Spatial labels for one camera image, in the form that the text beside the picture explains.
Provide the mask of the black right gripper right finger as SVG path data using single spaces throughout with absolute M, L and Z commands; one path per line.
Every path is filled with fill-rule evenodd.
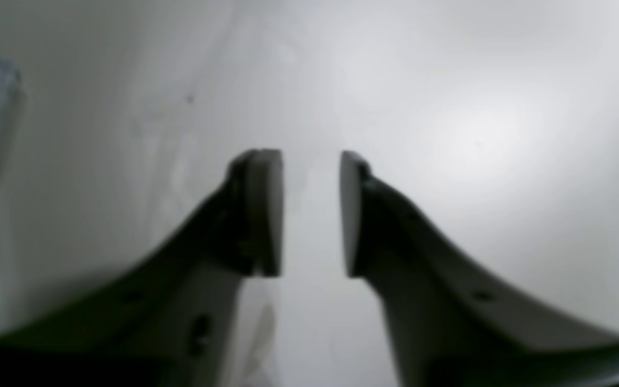
M 340 192 L 346 272 L 379 297 L 403 386 L 619 386 L 619 333 L 491 274 L 356 152 Z

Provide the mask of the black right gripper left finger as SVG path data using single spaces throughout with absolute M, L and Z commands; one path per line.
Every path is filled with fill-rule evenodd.
M 237 296 L 282 272 L 283 157 L 251 149 L 145 262 L 0 335 L 0 386 L 215 386 Z

